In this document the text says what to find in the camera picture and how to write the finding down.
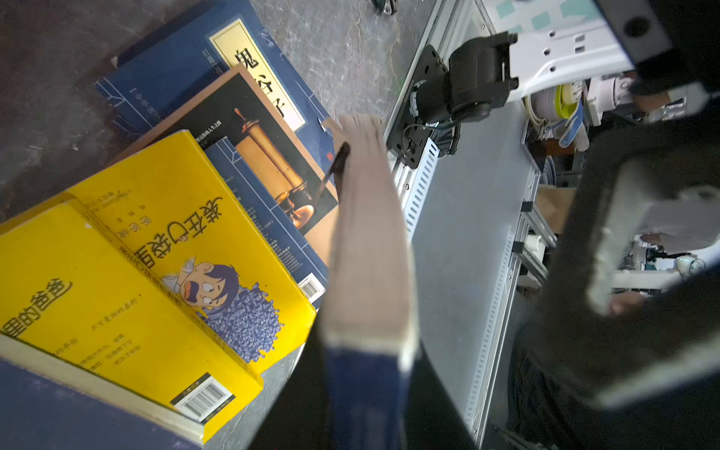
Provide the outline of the dark blue barcode book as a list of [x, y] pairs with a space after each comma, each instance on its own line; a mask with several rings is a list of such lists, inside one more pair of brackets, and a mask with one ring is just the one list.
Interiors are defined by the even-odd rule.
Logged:
[[421, 343], [416, 272], [384, 125], [331, 123], [339, 218], [330, 279], [305, 349], [254, 449], [471, 449]]

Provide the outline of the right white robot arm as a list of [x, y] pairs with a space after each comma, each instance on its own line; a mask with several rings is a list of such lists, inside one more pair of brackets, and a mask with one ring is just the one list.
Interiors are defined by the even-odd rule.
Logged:
[[599, 1], [601, 18], [564, 29], [502, 32], [461, 44], [424, 75], [409, 112], [424, 125], [482, 121], [491, 110], [577, 80], [635, 71], [636, 96], [687, 84], [719, 89], [716, 1]]

